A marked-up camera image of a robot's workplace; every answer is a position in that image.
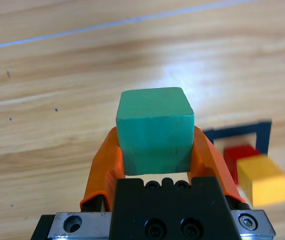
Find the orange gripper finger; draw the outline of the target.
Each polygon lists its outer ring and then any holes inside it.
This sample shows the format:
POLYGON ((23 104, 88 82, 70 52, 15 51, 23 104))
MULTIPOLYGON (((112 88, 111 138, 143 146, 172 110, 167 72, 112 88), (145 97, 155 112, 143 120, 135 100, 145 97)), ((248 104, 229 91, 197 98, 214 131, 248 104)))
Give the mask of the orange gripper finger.
POLYGON ((80 208, 82 209, 94 198, 103 196, 105 209, 111 211, 114 204, 116 182, 125 177, 118 132, 117 128, 113 127, 92 160, 80 208))
POLYGON ((189 182, 194 177, 216 177, 232 210, 250 208, 240 196, 223 156, 198 127, 194 128, 190 171, 187 172, 187 177, 189 182))

